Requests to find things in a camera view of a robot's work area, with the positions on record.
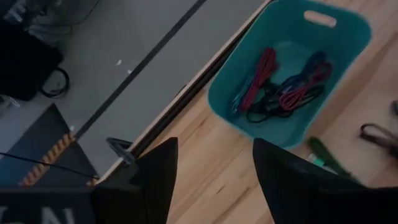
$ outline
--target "wooden floor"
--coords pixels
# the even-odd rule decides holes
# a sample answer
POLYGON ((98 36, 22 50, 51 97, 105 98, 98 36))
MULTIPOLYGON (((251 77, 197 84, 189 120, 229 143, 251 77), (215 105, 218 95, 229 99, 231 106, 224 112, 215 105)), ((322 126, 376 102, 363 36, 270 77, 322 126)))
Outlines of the wooden floor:
MULTIPOLYGON (((370 187, 398 186, 398 163, 382 149, 358 139, 365 122, 398 131, 389 104, 398 99, 398 1, 325 1, 358 11, 373 39, 346 72, 309 136, 320 137, 341 163, 370 187)), ((252 141, 210 110, 203 89, 153 143, 179 140, 177 182, 168 223, 273 223, 257 181, 252 141)), ((300 146, 293 153, 307 158, 300 146)))

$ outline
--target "gray floor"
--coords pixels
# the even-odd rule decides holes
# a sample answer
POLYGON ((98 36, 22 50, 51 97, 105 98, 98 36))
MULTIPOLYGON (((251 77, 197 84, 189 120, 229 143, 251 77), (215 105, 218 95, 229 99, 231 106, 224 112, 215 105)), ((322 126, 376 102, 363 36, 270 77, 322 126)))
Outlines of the gray floor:
MULTIPOLYGON (((263 1, 204 3, 79 140, 99 174, 117 159, 104 140, 135 140, 263 1)), ((56 104, 74 131, 194 2, 101 0, 65 46, 62 67, 71 76, 72 88, 56 104)))

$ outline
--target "black wire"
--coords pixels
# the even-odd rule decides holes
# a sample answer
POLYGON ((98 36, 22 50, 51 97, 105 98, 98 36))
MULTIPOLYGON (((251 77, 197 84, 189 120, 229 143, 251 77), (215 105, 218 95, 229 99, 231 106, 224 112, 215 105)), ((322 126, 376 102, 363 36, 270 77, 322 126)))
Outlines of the black wire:
POLYGON ((60 67, 57 67, 57 68, 54 69, 54 71, 60 72, 63 75, 63 77, 65 79, 64 86, 62 88, 60 88, 60 89, 57 89, 57 90, 51 90, 50 92, 45 91, 43 89, 43 86, 40 86, 39 87, 39 92, 41 94, 43 94, 44 96, 48 97, 48 98, 58 99, 58 98, 61 98, 61 97, 65 96, 67 94, 67 92, 68 92, 68 90, 70 88, 70 79, 69 79, 68 73, 64 69, 62 69, 60 67))
POLYGON ((83 23, 84 21, 86 21, 89 16, 91 15, 91 13, 94 11, 94 9, 97 7, 98 3, 100 3, 101 0, 97 0, 94 4, 94 6, 90 9, 90 11, 86 14, 86 16, 82 19, 80 19, 78 22, 72 22, 69 24, 41 24, 41 23, 36 23, 36 24, 32 24, 32 25, 38 25, 38 26, 43 26, 43 27, 66 27, 66 26, 76 26, 79 25, 81 23, 83 23))
POLYGON ((295 110, 309 104, 311 101, 318 98, 324 92, 325 87, 323 85, 313 86, 306 92, 297 107, 291 111, 286 111, 280 107, 276 97, 276 93, 279 91, 279 89, 280 88, 277 85, 271 82, 264 85, 264 96, 261 98, 260 101, 251 105, 248 109, 248 112, 246 113, 246 119, 250 123, 261 123, 271 117, 288 118, 293 115, 295 110), (264 117, 261 119, 253 119, 251 116, 252 114, 261 114, 264 117))
POLYGON ((92 178, 92 179, 97 179, 97 180, 100 179, 100 178, 98 178, 96 176, 85 174, 85 173, 82 173, 80 171, 77 171, 77 170, 74 170, 74 169, 71 169, 71 168, 67 168, 67 167, 64 167, 64 166, 59 166, 59 165, 55 165, 55 164, 49 164, 49 163, 37 161, 37 160, 34 160, 34 159, 28 159, 28 158, 25 158, 25 157, 15 156, 15 155, 8 154, 8 153, 5 153, 5 152, 0 152, 0 155, 8 156, 8 157, 15 158, 15 159, 20 159, 22 161, 28 161, 28 162, 33 162, 33 163, 37 163, 37 164, 42 164, 42 165, 45 165, 45 166, 56 167, 58 169, 66 170, 66 171, 69 171, 69 172, 73 172, 75 174, 79 174, 79 175, 82 175, 82 176, 85 176, 85 177, 89 177, 89 178, 92 178))

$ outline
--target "green object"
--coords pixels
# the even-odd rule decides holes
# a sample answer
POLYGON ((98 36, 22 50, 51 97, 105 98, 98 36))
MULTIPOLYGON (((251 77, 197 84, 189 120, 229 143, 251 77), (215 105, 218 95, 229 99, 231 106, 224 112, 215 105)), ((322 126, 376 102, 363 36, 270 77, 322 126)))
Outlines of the green object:
POLYGON ((340 163, 330 154, 329 149, 316 137, 310 137, 307 142, 311 151, 321 159, 326 166, 332 168, 338 175, 347 177, 358 182, 340 163))
POLYGON ((284 149, 294 147, 303 141, 305 132, 326 99, 370 38, 368 23, 354 12, 306 0, 272 2, 259 14, 218 72, 209 89, 210 107, 251 138, 263 138, 284 149), (303 15, 308 10, 334 17, 336 26, 330 28, 306 20, 303 15), (325 83, 325 92, 286 119, 271 118, 252 124, 244 114, 232 118, 231 102, 266 47, 273 47, 277 52, 279 69, 271 78, 275 83, 300 73, 309 56, 316 51, 324 51, 333 65, 333 74, 325 83))

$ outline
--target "black strap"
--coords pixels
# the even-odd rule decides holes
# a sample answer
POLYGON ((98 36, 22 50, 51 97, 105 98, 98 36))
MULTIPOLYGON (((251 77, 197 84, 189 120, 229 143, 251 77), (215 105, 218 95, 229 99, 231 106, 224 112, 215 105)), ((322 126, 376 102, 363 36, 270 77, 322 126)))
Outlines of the black strap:
POLYGON ((373 144, 377 144, 385 149, 388 149, 389 152, 396 158, 398 158, 398 136, 392 134, 386 128, 383 128, 380 125, 373 123, 366 123, 361 126, 361 133, 359 137, 365 141, 371 142, 373 144), (381 135, 370 134, 366 131, 366 128, 373 128, 381 135))

